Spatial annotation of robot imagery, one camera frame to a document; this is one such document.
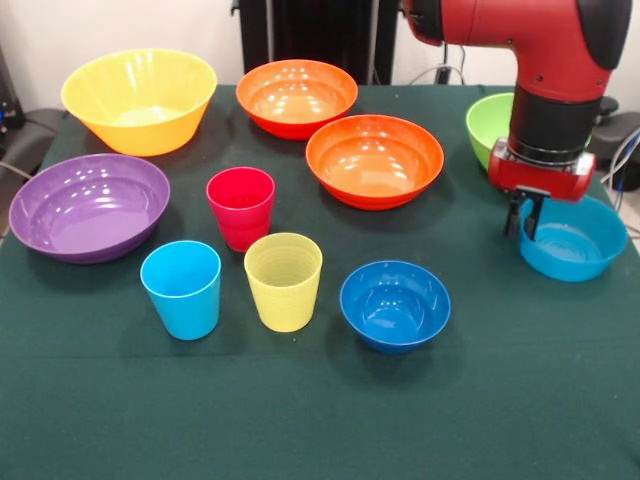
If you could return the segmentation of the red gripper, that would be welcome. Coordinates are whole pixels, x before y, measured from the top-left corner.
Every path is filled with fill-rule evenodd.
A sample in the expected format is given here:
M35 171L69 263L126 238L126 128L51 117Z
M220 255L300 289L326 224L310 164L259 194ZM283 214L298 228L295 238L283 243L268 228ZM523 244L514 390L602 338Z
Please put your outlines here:
M589 152L583 152L567 167L536 165L517 157L509 150L507 139L499 138L490 154L488 176L490 183L496 188L513 192L504 235L514 238L518 234L522 193L516 191L536 193L529 195L525 201L529 210L524 218L524 231L527 237L534 241L543 207L543 196L558 201L579 201L591 184L595 165L596 157Z

